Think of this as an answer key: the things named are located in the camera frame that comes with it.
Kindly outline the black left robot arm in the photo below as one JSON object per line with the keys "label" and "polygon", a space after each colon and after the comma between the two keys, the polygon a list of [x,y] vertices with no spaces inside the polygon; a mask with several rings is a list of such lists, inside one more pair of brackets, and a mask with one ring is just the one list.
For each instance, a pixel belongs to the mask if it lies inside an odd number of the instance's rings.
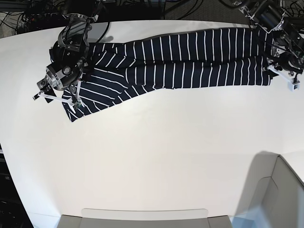
{"label": "black left robot arm", "polygon": [[267,34],[272,35],[283,56],[274,61],[282,69],[302,74],[304,71],[304,38],[289,17],[273,0],[243,0],[235,6]]}

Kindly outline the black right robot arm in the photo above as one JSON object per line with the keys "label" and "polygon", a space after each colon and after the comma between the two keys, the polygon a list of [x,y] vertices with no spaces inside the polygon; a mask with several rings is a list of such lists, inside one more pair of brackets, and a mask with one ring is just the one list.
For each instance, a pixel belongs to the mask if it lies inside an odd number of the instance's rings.
{"label": "black right robot arm", "polygon": [[46,67],[46,76],[37,82],[42,92],[69,88],[82,74],[89,51],[87,41],[91,24],[96,22],[102,3],[96,0],[89,11],[70,12],[69,24],[59,33],[50,53],[53,62]]}

